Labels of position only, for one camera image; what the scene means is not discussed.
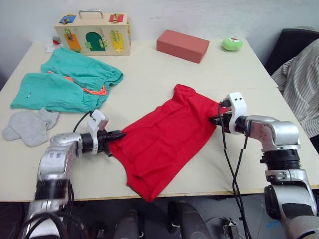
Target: white table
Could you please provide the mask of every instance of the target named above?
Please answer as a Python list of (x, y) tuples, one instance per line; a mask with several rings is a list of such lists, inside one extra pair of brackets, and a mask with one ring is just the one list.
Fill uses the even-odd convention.
[[(297, 124), (302, 144), (302, 166), (307, 170), (312, 187), (317, 188), (319, 156), (276, 89), (277, 85), (246, 42), (241, 51), (234, 53), (222, 51), (219, 48), (220, 41), (211, 41), (200, 64), (156, 52), (152, 48), (154, 42), (133, 42), (132, 56), (95, 57), (118, 67), (125, 74), (123, 82), (111, 89), (109, 98), (100, 108), (110, 118), (107, 130), (122, 129), (162, 105), (172, 97), (176, 83), (192, 86), (216, 101), (222, 100), (230, 92), (240, 91), (248, 105), (249, 114), (272, 116)], [(10, 109), (9, 105), (17, 94), (22, 77), (27, 72), (39, 72), (40, 64), (49, 56), (50, 53), (45, 53), (42, 44), (34, 43), (4, 86), (0, 93), (1, 130), (6, 127), (12, 113), (21, 111)], [(48, 136), (72, 131), (81, 116), (60, 114), (57, 125), (48, 131)], [(85, 128), (84, 120), (78, 130), (85, 132)], [(231, 161), (235, 164), (244, 137), (228, 134), (226, 139)], [(0, 138), (0, 201), (33, 199), (38, 164), (47, 147), (48, 142), (29, 148), (21, 140), (5, 141)], [(238, 175), (242, 193), (262, 192), (267, 185), (264, 174), (266, 166), (259, 163), (260, 147), (259, 142), (249, 140)], [(71, 180), (76, 199), (137, 197), (126, 186), (127, 178), (121, 163), (104, 154), (85, 154), (79, 158), (74, 163)], [(221, 130), (218, 127), (206, 146), (183, 167), (160, 196), (220, 195), (229, 194), (230, 191), (231, 174), (223, 154)]]

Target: orange drawstring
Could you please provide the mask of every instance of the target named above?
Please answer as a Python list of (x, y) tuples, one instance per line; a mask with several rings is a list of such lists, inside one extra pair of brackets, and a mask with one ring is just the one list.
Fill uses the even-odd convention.
[[(64, 76), (64, 78), (69, 80), (69, 81), (71, 81), (71, 82), (74, 82), (71, 77)], [(82, 87), (82, 89), (85, 92), (88, 92), (88, 93), (93, 94), (93, 95), (106, 95), (106, 93), (107, 93), (106, 90), (105, 90), (105, 86), (104, 85), (102, 86), (100, 91), (91, 91), (91, 90), (88, 90), (88, 89), (86, 89), (84, 87)]]

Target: cable connector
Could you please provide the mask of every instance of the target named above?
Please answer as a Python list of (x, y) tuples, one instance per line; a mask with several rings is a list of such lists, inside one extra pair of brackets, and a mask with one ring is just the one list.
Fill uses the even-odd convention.
[(231, 107), (231, 103), (229, 100), (224, 100), (220, 103), (221, 106), (223, 107)]

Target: red foam block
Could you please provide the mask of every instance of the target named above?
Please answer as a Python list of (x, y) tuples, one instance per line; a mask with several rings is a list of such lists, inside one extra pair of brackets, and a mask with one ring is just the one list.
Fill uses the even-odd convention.
[(157, 40), (157, 51), (199, 63), (205, 55), (209, 41), (184, 33), (166, 30)]

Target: box handle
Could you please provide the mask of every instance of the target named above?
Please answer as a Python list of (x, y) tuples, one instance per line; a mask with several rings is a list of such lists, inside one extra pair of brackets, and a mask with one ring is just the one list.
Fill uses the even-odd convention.
[(103, 13), (100, 10), (96, 9), (90, 9), (90, 10), (79, 10), (79, 17), (82, 18), (81, 13), (82, 12), (99, 12), (101, 15), (101, 18), (104, 18)]

